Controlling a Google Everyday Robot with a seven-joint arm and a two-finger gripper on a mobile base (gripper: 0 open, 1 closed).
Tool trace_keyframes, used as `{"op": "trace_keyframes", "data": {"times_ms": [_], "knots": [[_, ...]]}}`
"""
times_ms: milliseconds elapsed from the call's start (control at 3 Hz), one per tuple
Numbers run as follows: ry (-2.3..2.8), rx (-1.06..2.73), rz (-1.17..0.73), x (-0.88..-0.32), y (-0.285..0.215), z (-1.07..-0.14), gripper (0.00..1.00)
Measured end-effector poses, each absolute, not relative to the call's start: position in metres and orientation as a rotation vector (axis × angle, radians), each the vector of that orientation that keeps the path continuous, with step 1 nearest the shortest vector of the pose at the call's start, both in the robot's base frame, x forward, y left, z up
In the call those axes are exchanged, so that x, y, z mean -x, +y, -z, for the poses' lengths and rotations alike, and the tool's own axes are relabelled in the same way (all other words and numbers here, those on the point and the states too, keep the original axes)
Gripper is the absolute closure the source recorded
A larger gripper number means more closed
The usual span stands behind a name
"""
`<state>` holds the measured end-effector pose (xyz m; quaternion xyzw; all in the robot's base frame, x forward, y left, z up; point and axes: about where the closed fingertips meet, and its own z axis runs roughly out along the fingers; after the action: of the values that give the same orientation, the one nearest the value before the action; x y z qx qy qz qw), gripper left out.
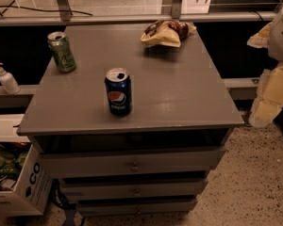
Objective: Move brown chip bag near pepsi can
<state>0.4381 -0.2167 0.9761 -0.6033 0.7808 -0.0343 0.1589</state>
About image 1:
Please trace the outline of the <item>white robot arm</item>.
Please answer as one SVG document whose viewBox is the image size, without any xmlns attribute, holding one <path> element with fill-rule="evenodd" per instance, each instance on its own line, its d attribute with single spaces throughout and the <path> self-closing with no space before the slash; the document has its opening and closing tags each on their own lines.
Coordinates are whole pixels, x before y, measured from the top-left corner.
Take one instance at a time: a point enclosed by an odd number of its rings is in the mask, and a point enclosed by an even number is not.
<svg viewBox="0 0 283 226">
<path fill-rule="evenodd" d="M 259 78 L 257 97 L 251 107 L 249 122 L 253 127 L 270 124 L 283 108 L 283 6 L 274 19 L 252 36 L 247 44 L 266 48 L 268 56 L 278 61 Z"/>
</svg>

